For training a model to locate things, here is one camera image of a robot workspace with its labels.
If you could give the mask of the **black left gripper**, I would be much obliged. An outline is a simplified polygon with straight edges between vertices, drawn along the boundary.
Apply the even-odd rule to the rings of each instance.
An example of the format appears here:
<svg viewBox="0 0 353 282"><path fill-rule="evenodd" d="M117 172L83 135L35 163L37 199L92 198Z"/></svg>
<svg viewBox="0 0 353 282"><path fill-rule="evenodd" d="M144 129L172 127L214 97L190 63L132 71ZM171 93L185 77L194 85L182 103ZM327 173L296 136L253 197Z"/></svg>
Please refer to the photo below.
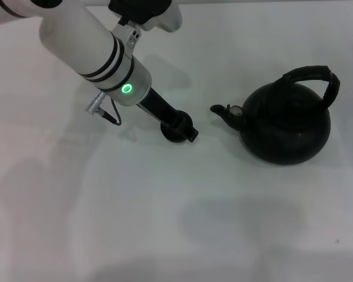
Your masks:
<svg viewBox="0 0 353 282"><path fill-rule="evenodd" d="M177 111L164 100L153 88L150 88L148 94L137 104L146 113L149 113L156 120L165 125L173 125L173 142L183 142L185 140L193 142L198 136L198 131L194 128L190 116L178 116Z"/></svg>

